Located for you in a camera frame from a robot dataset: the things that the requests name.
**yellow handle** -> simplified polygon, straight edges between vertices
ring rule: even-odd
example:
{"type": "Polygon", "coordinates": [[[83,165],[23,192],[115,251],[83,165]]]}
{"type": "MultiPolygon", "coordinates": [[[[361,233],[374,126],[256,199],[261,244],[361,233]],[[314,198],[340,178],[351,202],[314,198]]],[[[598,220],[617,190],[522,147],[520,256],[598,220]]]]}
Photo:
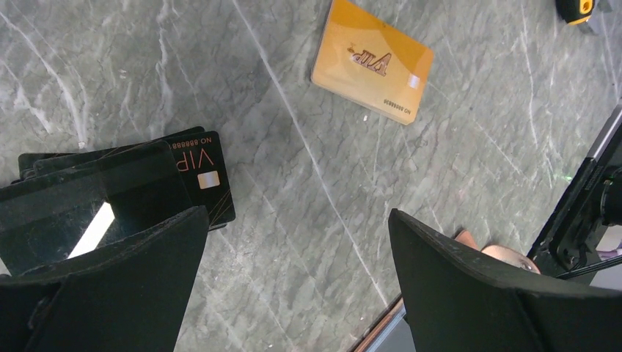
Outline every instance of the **yellow handle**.
{"type": "Polygon", "coordinates": [[[594,6],[593,0],[579,0],[579,12],[581,15],[585,15],[592,10],[594,6]]]}

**wooden edge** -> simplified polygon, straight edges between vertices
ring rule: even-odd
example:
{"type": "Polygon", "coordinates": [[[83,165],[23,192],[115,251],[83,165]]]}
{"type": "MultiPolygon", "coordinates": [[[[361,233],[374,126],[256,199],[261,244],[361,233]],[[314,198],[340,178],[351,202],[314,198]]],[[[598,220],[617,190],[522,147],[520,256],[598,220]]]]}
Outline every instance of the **wooden edge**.
{"type": "Polygon", "coordinates": [[[404,305],[402,295],[399,295],[392,306],[389,306],[387,311],[385,311],[384,315],[377,320],[377,323],[373,325],[371,331],[364,335],[363,338],[350,350],[350,352],[365,352],[370,347],[370,345],[376,341],[378,335],[382,333],[387,325],[393,320],[396,314],[400,312],[404,305]]]}

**black cable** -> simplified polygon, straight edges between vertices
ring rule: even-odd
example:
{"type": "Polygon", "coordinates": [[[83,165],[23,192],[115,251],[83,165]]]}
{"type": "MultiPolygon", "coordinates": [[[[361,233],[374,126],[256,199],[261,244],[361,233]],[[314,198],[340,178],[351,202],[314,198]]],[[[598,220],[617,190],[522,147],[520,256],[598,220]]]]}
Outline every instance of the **black cable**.
{"type": "Polygon", "coordinates": [[[556,277],[562,280],[572,279],[577,276],[593,273],[594,271],[600,271],[600,270],[612,268],[620,264],[622,264],[622,255],[618,255],[617,257],[603,260],[602,262],[590,264],[588,266],[585,266],[577,270],[570,270],[564,274],[557,275],[556,277]]]}

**gold lettering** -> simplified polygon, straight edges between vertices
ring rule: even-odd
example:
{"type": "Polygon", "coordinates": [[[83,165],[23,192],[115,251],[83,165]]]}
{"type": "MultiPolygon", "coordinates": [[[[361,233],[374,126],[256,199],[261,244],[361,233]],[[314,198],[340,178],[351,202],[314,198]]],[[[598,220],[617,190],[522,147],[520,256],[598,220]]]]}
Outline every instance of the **gold lettering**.
{"type": "Polygon", "coordinates": [[[374,62],[376,55],[364,50],[362,53],[352,54],[352,61],[384,77],[387,75],[387,67],[389,66],[391,56],[391,53],[387,53],[374,62]]]}
{"type": "Polygon", "coordinates": [[[213,161],[210,158],[210,156],[208,155],[208,152],[205,151],[205,149],[201,148],[201,156],[199,157],[199,169],[201,168],[201,163],[203,162],[203,156],[205,155],[205,157],[208,159],[208,161],[210,162],[210,164],[212,164],[213,166],[213,161]]]}
{"type": "Polygon", "coordinates": [[[378,59],[378,61],[374,62],[369,66],[369,68],[379,74],[380,76],[387,75],[387,66],[389,66],[389,61],[391,60],[391,53],[384,55],[382,58],[378,59]]]}
{"type": "Polygon", "coordinates": [[[186,152],[183,152],[183,160],[182,160],[182,161],[178,161],[178,162],[177,162],[177,169],[178,169],[180,172],[184,172],[184,171],[188,171],[188,170],[190,170],[190,166],[188,166],[188,159],[187,159],[187,157],[186,157],[186,152]],[[179,167],[179,164],[181,164],[181,163],[185,163],[185,164],[186,164],[186,169],[181,169],[181,168],[179,167]]]}

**black vip card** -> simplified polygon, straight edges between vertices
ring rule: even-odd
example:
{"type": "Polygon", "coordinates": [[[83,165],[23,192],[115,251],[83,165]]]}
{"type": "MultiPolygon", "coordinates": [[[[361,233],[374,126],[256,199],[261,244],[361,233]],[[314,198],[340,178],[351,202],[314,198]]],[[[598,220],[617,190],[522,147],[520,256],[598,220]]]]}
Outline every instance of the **black vip card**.
{"type": "MultiPolygon", "coordinates": [[[[205,129],[203,127],[197,126],[197,127],[189,128],[187,130],[177,132],[177,133],[164,136],[162,138],[154,139],[154,140],[155,141],[167,140],[168,138],[172,138],[172,137],[185,136],[185,135],[200,133],[204,131],[205,129]]],[[[130,150],[132,148],[135,148],[143,144],[144,143],[132,144],[132,145],[126,145],[123,147],[96,150],[94,152],[72,153],[72,154],[55,155],[55,156],[39,158],[36,161],[34,161],[34,163],[31,164],[30,167],[33,168],[34,175],[36,177],[43,176],[43,175],[49,175],[52,172],[57,172],[60,170],[68,169],[70,167],[74,167],[76,165],[89,163],[91,161],[95,161],[106,156],[110,156],[110,155],[124,152],[126,150],[130,150]]]]}
{"type": "Polygon", "coordinates": [[[217,132],[209,131],[167,139],[192,205],[204,205],[210,229],[235,219],[235,209],[222,146],[217,132]]]}

